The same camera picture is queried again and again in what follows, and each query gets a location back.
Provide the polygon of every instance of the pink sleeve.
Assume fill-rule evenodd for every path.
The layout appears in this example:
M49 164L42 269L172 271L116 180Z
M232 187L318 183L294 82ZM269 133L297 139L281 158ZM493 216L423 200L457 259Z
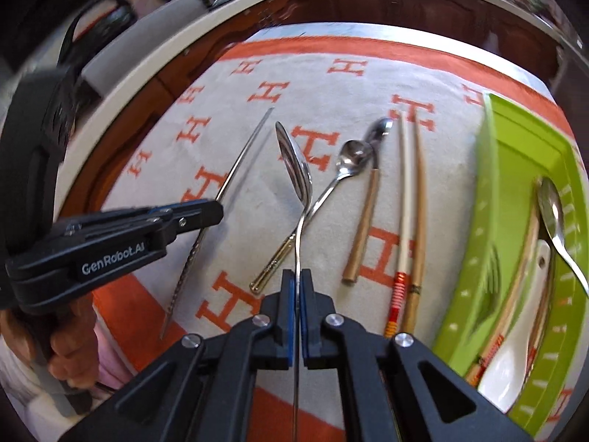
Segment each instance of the pink sleeve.
M132 379L133 374L127 369L117 351L108 341L100 324L96 324L94 332L98 338L98 380L108 387L118 390Z

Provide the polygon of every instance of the finger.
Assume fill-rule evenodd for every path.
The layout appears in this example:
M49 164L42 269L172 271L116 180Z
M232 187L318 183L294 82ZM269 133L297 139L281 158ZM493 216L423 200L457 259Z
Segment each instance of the finger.
M94 311L92 308L92 294L87 294L75 301L70 303L70 309L74 313L74 316L84 316L89 311Z
M51 335L51 348L60 356L67 357L83 347L90 339L96 338L94 325L96 314L92 304L84 300L72 306L73 316L61 324Z
M87 371L78 374L76 377L68 379L70 387L77 387L78 389L90 389L98 380L98 364L91 367Z
M98 367L98 341L94 336L82 348L67 357L54 355L49 362L49 371L60 380L70 379Z
M19 323L12 311L0 311L0 327L8 348L25 364L35 357L31 334Z

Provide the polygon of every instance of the orange border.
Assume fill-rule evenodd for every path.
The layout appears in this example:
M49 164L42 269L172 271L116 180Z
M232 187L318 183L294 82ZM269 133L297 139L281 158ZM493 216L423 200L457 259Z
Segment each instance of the orange border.
M160 341L164 309L133 274L96 289L94 305L129 362L138 371L186 334L173 322L165 339ZM292 405L257 387L248 442L289 442L292 440L291 429ZM343 430L302 410L299 411L299 434L301 440L345 441Z
M308 53L374 57L446 71L512 99L574 137L562 110L540 93L484 64L421 46L353 36L297 36L241 43L219 61Z

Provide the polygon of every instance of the metal screw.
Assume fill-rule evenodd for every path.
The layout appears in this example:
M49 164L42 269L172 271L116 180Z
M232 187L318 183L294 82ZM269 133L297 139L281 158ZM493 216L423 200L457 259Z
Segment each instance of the metal screw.
M256 314L251 321L254 326L266 327L270 323L270 318L266 314Z
M81 224L68 224L64 236L73 236L76 233L76 231L79 231L81 228Z
M400 332L395 336L395 344L400 345L401 347L411 347L413 342L415 342L413 336L406 332Z
M187 334L182 337L182 345L187 349L197 349L202 342L202 337L198 334Z
M343 316L341 314L328 314L325 316L325 322L330 326L340 327L343 324Z

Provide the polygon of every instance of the chopstick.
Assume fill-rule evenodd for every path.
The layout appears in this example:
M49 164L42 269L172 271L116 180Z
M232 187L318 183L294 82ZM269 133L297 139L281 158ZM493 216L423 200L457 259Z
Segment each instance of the chopstick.
M376 196L378 195L380 181L380 169L378 167L373 168L370 171L368 192L366 193L366 200L364 201L364 207L356 229L356 236L354 236L352 250L350 251L348 263L342 274L342 282L347 284L354 284L358 279L362 259L364 259L364 253L366 252L368 231L370 231L370 226L372 225L372 215L376 206Z
M401 323L401 332L413 333L417 322L417 307L421 297L421 283L425 270L425 245L428 218L427 181L425 178L425 158L419 123L415 123L415 159L417 169L417 229L415 247L413 248L413 268L411 270L411 287L405 306L405 314Z
M528 362L526 367L526 379L529 377L532 369L534 368L534 362L536 360L536 356L538 355L538 350L540 349L540 345L542 344L542 340L544 339L544 334L546 333L546 321L549 317L550 312L550 299L553 292L554 287L554 252L552 254L552 258L550 261L550 271L549 277L546 282L546 286L544 287L544 293L542 294L542 299L540 301L540 308L538 309L538 316L536 317L536 321L534 322L534 327L532 328L532 332L530 334L529 340L530 344L528 347Z
M489 337L487 344L477 356L466 374L466 382L472 387L476 387L481 380L482 374L488 367L491 359L503 344L507 330L511 325L511 320L514 317L515 307L520 295L520 288L525 279L527 270L534 257L534 249L538 241L538 231L540 231L540 218L538 215L538 206L536 205L535 193L532 198L532 209L529 215L528 230L526 232L525 241L523 243L522 254L519 258L519 265L515 273L514 280L509 289L509 293L503 305L499 321L497 321L493 333Z
M405 289L407 284L407 271L409 267L409 230L412 212L413 199L413 175L412 167L409 165L409 135L407 129L407 118L404 112L400 116L401 124L401 153L403 173L403 207L401 212L401 236L399 240L399 259L397 272L393 284L393 295L391 297L391 308L387 326L385 326L385 337L391 339L397 333L399 315L405 302Z

